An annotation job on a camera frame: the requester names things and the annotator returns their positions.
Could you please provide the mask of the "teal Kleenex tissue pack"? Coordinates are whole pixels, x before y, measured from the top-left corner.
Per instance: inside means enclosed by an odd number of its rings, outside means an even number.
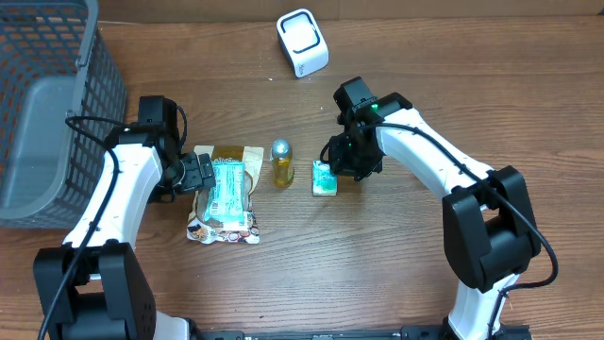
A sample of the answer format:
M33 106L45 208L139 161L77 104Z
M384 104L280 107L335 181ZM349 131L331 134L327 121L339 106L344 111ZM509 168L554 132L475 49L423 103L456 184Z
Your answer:
M333 175L327 163L316 160L312 163L312 194L314 196L336 196L338 177Z

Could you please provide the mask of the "mint green wet wipes pack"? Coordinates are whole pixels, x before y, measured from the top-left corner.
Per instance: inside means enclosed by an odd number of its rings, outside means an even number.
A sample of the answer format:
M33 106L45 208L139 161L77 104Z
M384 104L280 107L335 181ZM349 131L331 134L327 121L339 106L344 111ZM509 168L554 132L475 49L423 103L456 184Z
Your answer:
M204 220L227 225L233 230L245 220L244 163L217 161L212 164L215 186L210 189Z

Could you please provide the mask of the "yellow oil bottle silver cap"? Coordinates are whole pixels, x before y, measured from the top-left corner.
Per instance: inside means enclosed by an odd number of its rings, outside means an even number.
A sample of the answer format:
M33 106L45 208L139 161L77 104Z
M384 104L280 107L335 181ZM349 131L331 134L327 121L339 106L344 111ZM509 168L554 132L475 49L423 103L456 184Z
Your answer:
M277 187L288 187L294 180L293 149L284 139L273 141L270 161L273 167L273 181Z

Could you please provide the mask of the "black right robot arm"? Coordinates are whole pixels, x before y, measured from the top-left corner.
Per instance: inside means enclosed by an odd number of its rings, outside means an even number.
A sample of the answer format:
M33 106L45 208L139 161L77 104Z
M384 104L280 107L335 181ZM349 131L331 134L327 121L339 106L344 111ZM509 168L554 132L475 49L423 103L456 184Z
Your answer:
M344 132L321 153L334 174L361 180L390 156L442 203L445 256L459 279L455 304L442 324L404 326L401 338L529 339L529 327L500 321L508 293L542 246L524 178L460 152L399 93L378 98L341 88L334 101Z

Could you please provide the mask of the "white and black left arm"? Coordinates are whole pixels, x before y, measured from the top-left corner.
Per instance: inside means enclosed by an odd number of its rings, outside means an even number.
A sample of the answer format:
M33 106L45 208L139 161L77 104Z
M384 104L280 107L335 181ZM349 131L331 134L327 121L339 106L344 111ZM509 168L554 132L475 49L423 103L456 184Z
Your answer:
M200 338L192 320L158 311L134 248L149 203L214 186L209 155L180 155L164 124L117 124L100 144L103 171L84 214L33 264L39 338Z

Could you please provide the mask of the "white barcode scanner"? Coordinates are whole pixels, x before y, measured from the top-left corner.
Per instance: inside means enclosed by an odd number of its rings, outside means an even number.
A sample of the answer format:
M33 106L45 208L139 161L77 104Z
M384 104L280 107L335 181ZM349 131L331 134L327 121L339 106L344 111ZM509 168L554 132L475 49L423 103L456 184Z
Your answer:
M282 15L277 20L276 28L279 45L297 78L306 77L327 66L327 42L307 8Z

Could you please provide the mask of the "dark grey plastic basket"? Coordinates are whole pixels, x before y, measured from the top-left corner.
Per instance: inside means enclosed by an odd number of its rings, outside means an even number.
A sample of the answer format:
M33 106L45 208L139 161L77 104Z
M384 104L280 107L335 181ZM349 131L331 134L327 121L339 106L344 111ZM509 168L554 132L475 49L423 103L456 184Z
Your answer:
M94 0L1 4L1 224L70 229L126 117L126 85Z

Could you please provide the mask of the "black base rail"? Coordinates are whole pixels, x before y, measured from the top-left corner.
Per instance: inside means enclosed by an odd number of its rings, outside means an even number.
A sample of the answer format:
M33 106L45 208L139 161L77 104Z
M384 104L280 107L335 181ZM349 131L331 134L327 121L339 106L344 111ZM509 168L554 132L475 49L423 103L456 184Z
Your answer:
M438 340L455 339L445 326L403 326L399 330L284 331L245 333L243 331L197 331L202 340Z

